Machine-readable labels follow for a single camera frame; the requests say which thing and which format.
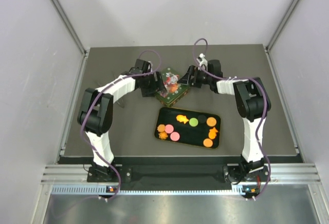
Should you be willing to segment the gold tin lid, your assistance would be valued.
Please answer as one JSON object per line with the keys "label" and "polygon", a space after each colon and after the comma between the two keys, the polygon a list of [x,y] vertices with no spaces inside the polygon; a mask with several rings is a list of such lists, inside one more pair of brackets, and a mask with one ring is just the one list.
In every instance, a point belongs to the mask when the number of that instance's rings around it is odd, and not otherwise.
{"label": "gold tin lid", "polygon": [[177,81],[181,78],[181,74],[179,74],[172,67],[164,68],[161,71],[161,75],[167,91],[169,90],[170,87],[188,86],[188,85],[182,85],[177,83]]}

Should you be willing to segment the green christmas cookie tin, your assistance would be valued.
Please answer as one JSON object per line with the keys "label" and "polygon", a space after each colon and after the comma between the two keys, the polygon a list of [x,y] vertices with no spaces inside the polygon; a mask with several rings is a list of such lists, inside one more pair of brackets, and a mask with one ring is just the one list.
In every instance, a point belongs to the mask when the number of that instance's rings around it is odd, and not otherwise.
{"label": "green christmas cookie tin", "polygon": [[188,86],[170,87],[168,91],[159,91],[155,98],[164,106],[171,107],[183,98],[190,90]]}

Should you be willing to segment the metal serving tongs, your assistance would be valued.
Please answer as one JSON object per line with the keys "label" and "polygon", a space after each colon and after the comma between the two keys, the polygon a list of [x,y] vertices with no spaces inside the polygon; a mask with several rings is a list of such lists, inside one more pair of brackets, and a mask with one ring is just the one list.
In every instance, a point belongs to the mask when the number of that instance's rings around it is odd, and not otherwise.
{"label": "metal serving tongs", "polygon": [[[102,86],[105,86],[107,88],[107,90],[106,90],[107,92],[109,92],[110,89],[111,89],[111,92],[114,92],[114,89],[117,88],[117,84],[118,84],[118,83],[115,83],[117,80],[117,76],[115,75],[115,73],[113,71],[111,72],[111,74],[112,74],[113,80],[109,84],[103,84],[98,80],[94,80],[94,82],[97,84],[97,87],[101,88]],[[117,98],[116,103],[119,105],[119,107],[125,108],[125,103],[124,103],[123,97]]]}

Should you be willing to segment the black gold-rimmed tray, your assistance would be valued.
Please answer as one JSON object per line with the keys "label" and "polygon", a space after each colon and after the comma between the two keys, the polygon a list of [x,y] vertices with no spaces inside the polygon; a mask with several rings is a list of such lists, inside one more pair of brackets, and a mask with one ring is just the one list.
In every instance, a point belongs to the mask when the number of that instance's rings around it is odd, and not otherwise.
{"label": "black gold-rimmed tray", "polygon": [[[216,129],[218,130],[217,137],[212,140],[213,146],[208,148],[204,147],[203,141],[208,138],[209,129],[213,127],[209,127],[206,123],[198,123],[198,126],[191,127],[189,122],[186,124],[180,123],[176,120],[177,115],[186,115],[188,119],[197,118],[199,115],[205,115],[207,118],[214,117],[217,120]],[[221,118],[218,115],[210,114],[210,113],[202,113],[192,110],[179,109],[179,108],[170,108],[170,107],[162,107],[159,110],[158,118],[155,126],[154,136],[158,138],[157,127],[160,124],[164,125],[173,125],[174,132],[178,132],[180,134],[180,139],[175,143],[204,147],[208,149],[216,149],[220,144],[220,129],[221,129]],[[168,138],[162,141],[174,142],[170,139],[170,134],[168,134]]]}

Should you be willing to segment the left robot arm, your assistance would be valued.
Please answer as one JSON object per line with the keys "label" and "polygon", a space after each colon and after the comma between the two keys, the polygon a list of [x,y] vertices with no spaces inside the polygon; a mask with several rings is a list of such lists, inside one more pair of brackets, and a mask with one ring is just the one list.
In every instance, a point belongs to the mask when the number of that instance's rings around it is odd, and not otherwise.
{"label": "left robot arm", "polygon": [[150,62],[141,59],[137,59],[135,66],[110,83],[85,90],[77,122],[81,125],[81,137],[91,146],[94,156],[87,181],[110,182],[114,178],[120,179],[118,170],[113,166],[114,154],[109,141],[113,106],[137,89],[141,90],[143,97],[153,97],[158,91],[165,90],[160,71],[153,70]]}

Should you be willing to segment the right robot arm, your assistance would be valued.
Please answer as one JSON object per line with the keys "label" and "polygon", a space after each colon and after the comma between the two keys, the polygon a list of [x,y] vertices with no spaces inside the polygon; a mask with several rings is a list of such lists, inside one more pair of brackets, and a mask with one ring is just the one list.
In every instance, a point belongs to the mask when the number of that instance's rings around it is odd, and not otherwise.
{"label": "right robot arm", "polygon": [[244,124],[244,147],[238,174],[232,175],[234,183],[251,181],[264,169],[266,156],[262,150],[263,126],[271,104],[260,78],[223,77],[219,60],[197,59],[189,66],[179,84],[200,88],[208,85],[216,94],[235,97],[236,107]]}

